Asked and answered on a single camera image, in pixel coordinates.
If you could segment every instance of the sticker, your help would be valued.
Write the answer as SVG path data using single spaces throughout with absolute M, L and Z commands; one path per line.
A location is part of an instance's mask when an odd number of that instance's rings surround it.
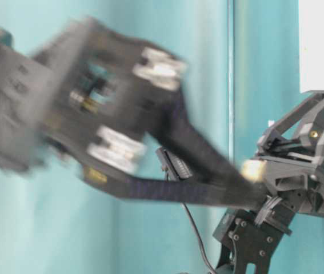
M 143 143 L 105 126 L 99 128 L 97 136 L 102 138 L 102 143 L 90 144 L 89 155 L 128 174 L 136 171 L 146 151 Z
M 176 91 L 180 85 L 180 78 L 186 65 L 164 51 L 146 47 L 142 56 L 147 59 L 145 65 L 136 64 L 133 73 L 143 79 L 149 80 L 156 87 Z
M 89 180 L 100 182 L 100 183 L 107 183 L 107 176 L 95 170 L 94 168 L 88 167 L 85 174 Z

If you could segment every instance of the bolt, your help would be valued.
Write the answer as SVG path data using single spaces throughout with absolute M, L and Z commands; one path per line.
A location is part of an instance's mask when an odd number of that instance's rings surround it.
M 318 138 L 318 136 L 319 136 L 318 131 L 313 130 L 313 131 L 310 133 L 310 137 L 312 137 L 312 138 Z
M 313 181 L 318 181 L 318 178 L 317 178 L 314 174 L 310 175 L 309 177 L 310 177 L 310 179 L 312 179 Z
M 235 220 L 235 224 L 236 225 L 239 225 L 241 223 L 242 219 L 241 218 L 236 218 Z

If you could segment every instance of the wire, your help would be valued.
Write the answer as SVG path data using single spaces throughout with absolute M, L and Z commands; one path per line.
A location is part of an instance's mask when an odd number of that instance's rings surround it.
M 168 172 L 166 172 L 166 175 L 165 175 L 165 180 L 168 181 L 169 180 L 169 175 L 168 175 Z M 187 205 L 185 203 L 182 203 L 182 207 L 185 209 L 186 213 L 187 213 L 187 216 L 189 217 L 190 219 L 190 223 L 192 225 L 192 228 L 194 230 L 194 233 L 197 237 L 197 241 L 198 241 L 198 246 L 200 248 L 200 252 L 201 252 L 201 256 L 202 256 L 202 259 L 203 259 L 203 262 L 206 264 L 206 266 L 208 267 L 208 269 L 211 271 L 211 274 L 217 274 L 217 272 L 215 271 L 215 269 L 211 266 L 209 260 L 207 259 L 207 256 L 206 256 L 206 252 L 205 252 L 205 248 L 203 246 L 203 242 L 202 242 L 202 239 L 201 239 L 201 236 L 200 236 L 200 233 L 198 232 L 198 229 L 197 229 L 197 226 L 196 226 L 196 223 L 194 221 L 194 218 L 192 217 L 192 214 L 189 210 L 189 208 L 187 207 Z

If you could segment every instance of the teal wall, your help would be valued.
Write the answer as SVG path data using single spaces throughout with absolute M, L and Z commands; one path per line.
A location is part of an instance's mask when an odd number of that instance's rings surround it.
M 186 97 L 193 123 L 227 150 L 227 22 L 222 0 L 0 0 L 0 25 L 28 54 L 69 18 L 89 14 L 127 35 L 156 42 L 190 65 Z M 149 138 L 139 174 L 162 176 Z M 119 201 L 77 179 L 76 163 L 49 155 L 27 176 L 0 171 L 0 273 L 205 273 L 179 204 Z M 191 206 L 215 263 L 211 237 L 223 208 Z

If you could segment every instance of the white surface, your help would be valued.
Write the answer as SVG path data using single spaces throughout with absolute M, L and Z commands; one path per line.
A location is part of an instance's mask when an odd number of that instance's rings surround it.
M 324 90 L 324 1 L 299 0 L 300 91 Z

